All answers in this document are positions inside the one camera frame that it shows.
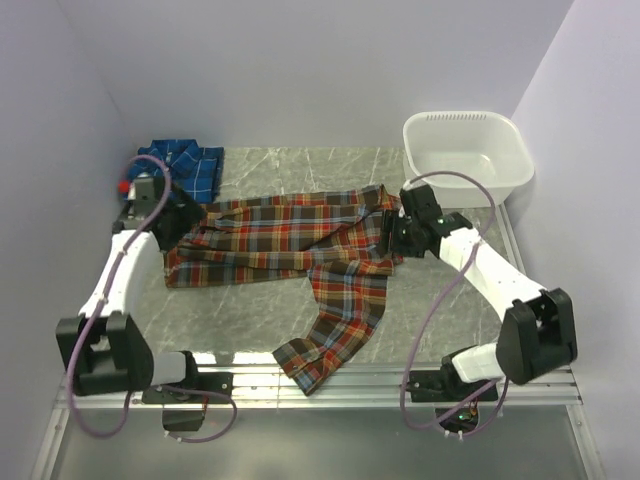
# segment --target laundry basket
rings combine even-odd
[[[436,170],[464,173],[487,187],[496,204],[533,177],[533,162],[516,126],[491,112],[425,112],[404,124],[407,180]],[[459,177],[424,180],[444,208],[488,206],[478,188]]]

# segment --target red object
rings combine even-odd
[[[118,184],[118,191],[120,193],[129,193],[129,182],[122,181]]]

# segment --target brown plaid shirt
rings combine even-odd
[[[165,256],[169,287],[308,276],[320,313],[305,338],[273,352],[313,393],[371,338],[384,313],[387,277],[401,259],[381,256],[382,211],[399,207],[384,186],[204,205],[208,214]]]

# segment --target plaid fabric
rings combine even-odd
[[[169,166],[174,183],[198,203],[212,203],[218,195],[224,149],[199,147],[192,139],[154,140],[148,148],[138,149],[138,154],[159,158]],[[127,173],[131,182],[141,173],[162,176],[160,168],[147,160],[139,160]]]
[[[169,287],[308,276],[320,313],[311,332],[273,352],[309,395],[371,338],[399,257],[380,256],[382,210],[399,200],[383,186],[232,200],[165,255]]]

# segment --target cable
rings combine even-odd
[[[76,344],[73,347],[73,351],[71,353],[71,358],[69,360],[69,365],[67,367],[67,373],[66,373],[65,390],[67,395],[67,404],[69,406],[69,410],[71,411],[71,415],[75,420],[75,422],[78,424],[78,426],[80,426],[80,429],[84,431],[86,434],[94,438],[102,438],[102,439],[111,438],[122,430],[129,416],[129,403],[131,401],[131,396],[133,395],[133,392],[127,392],[127,395],[124,400],[122,417],[120,418],[120,421],[118,422],[118,424],[113,430],[108,432],[101,432],[93,429],[85,422],[84,418],[82,417],[80,410],[76,405],[75,396],[73,394],[74,374],[76,371],[76,366],[78,364],[78,358],[80,357],[80,352],[82,350],[84,343],[87,341],[87,337],[89,336],[89,332],[91,331],[93,324],[100,317],[100,313],[102,312],[102,309],[105,306],[106,299],[109,298],[109,292],[111,291],[111,287],[113,286],[116,273],[118,271],[118,268],[120,267],[120,264],[122,263],[122,259],[127,254],[127,250],[129,249],[129,247],[131,247],[131,245],[138,238],[138,236],[149,225],[151,225],[151,223],[156,219],[156,217],[162,212],[162,209],[165,207],[167,200],[169,199],[169,195],[171,194],[171,174],[169,173],[169,169],[164,164],[164,162],[162,160],[159,160],[156,157],[152,157],[151,155],[136,155],[135,157],[131,158],[127,162],[127,165],[125,166],[126,167],[125,171],[138,160],[148,160],[152,163],[155,163],[158,167],[160,167],[160,169],[162,170],[162,175],[164,177],[164,189],[162,191],[162,195],[160,196],[160,200],[158,201],[158,204],[153,209],[153,211],[149,214],[147,218],[145,218],[142,221],[142,223],[140,223],[140,225],[138,225],[138,228],[136,228],[133,234],[125,242],[124,246],[122,247],[122,250],[116,255],[116,258],[113,261],[113,265],[111,266],[111,269],[109,270],[109,273],[107,275],[107,280],[105,281],[104,288],[102,289],[101,298],[96,303],[96,308],[94,309],[93,313],[89,317],[89,320],[87,321],[85,326],[82,328],[82,331],[78,336],[78,340],[76,341]],[[229,424],[217,434],[212,435],[210,437],[203,438],[203,439],[181,439],[180,437],[178,437],[179,441],[184,441],[186,443],[202,443],[202,442],[208,442],[210,440],[214,440],[216,438],[221,437],[227,431],[229,431],[229,429],[235,422],[236,416],[238,414],[238,407],[236,406],[233,399],[231,399],[231,397],[227,395],[222,395],[214,392],[204,392],[200,390],[185,390],[182,388],[172,387],[168,385],[162,385],[161,388],[164,388],[169,391],[185,393],[189,395],[205,395],[209,398],[213,398],[213,397],[223,398],[227,400],[233,408],[233,415],[231,417]]]
[[[451,409],[447,410],[445,413],[443,413],[439,417],[437,417],[437,418],[435,418],[435,419],[433,419],[430,422],[427,422],[425,424],[414,423],[409,418],[409,412],[407,411],[407,407],[406,407],[405,392],[407,390],[407,383],[409,382],[409,374],[411,372],[411,367],[413,366],[413,362],[415,361],[416,354],[418,353],[418,350],[420,348],[420,340],[422,339],[422,336],[424,335],[424,332],[427,329],[427,326],[431,322],[431,319],[433,318],[433,315],[436,313],[436,311],[440,307],[440,304],[447,297],[447,295],[449,295],[451,293],[451,291],[456,287],[456,285],[458,285],[462,281],[462,279],[464,278],[464,275],[467,273],[469,268],[471,268],[471,265],[473,265],[473,262],[476,259],[476,255],[478,254],[478,248],[480,248],[480,243],[484,239],[484,236],[489,231],[489,228],[491,227],[491,225],[493,224],[493,222],[496,219],[496,203],[493,200],[493,197],[491,196],[491,193],[489,193],[489,191],[480,182],[478,182],[477,180],[471,178],[468,175],[465,175],[465,174],[459,173],[459,172],[450,171],[450,170],[440,170],[440,171],[437,171],[437,172],[429,172],[429,173],[425,173],[423,175],[419,175],[419,176],[413,178],[412,180],[410,180],[408,183],[409,183],[409,185],[411,185],[411,184],[413,184],[413,183],[415,183],[415,182],[417,182],[419,180],[422,180],[422,179],[427,178],[427,177],[433,177],[435,175],[453,175],[455,177],[460,177],[460,178],[462,178],[464,180],[467,180],[468,182],[474,184],[476,187],[478,187],[478,189],[480,189],[480,191],[484,194],[484,196],[487,197],[487,200],[489,201],[489,205],[491,206],[491,214],[489,216],[489,220],[487,220],[487,222],[479,230],[480,240],[478,240],[478,242],[476,242],[476,244],[473,246],[473,248],[471,250],[471,255],[469,256],[469,259],[467,260],[467,263],[464,264],[464,266],[460,269],[460,271],[457,273],[455,278],[438,294],[438,296],[436,297],[435,301],[431,305],[431,308],[427,312],[427,317],[422,322],[422,325],[418,329],[418,334],[414,338],[413,344],[411,345],[411,350],[409,351],[409,357],[407,359],[407,365],[406,365],[404,373],[402,375],[402,385],[400,387],[400,411],[402,412],[402,418],[404,420],[404,423],[407,425],[407,427],[409,427],[409,428],[411,428],[413,430],[427,430],[427,429],[429,429],[431,427],[434,427],[436,425],[440,426],[441,422],[443,422],[444,420],[446,420],[449,417],[453,416],[458,410],[463,408],[468,402],[470,402],[471,400],[477,398],[483,392],[489,390],[490,388],[494,387],[498,383],[498,379],[495,379],[495,380],[492,380],[492,381],[488,382],[487,384],[485,384],[484,386],[482,386],[481,388],[479,388],[478,390],[473,392],[471,395],[469,395],[467,398],[465,398],[464,400],[459,402],[457,405],[455,405]],[[489,418],[487,419],[487,421],[484,424],[482,424],[481,426],[479,426],[479,427],[475,428],[474,430],[472,430],[471,432],[462,434],[461,435],[462,437],[468,437],[468,436],[471,436],[471,435],[473,435],[475,433],[478,433],[478,432],[484,430],[496,418],[496,416],[498,415],[498,412],[502,408],[504,400],[505,400],[505,398],[507,396],[508,386],[509,386],[509,379],[507,378],[507,379],[505,379],[504,389],[502,391],[502,395],[500,397],[500,400],[498,401],[498,404],[496,405],[494,411],[491,413],[491,415],[489,415]]]

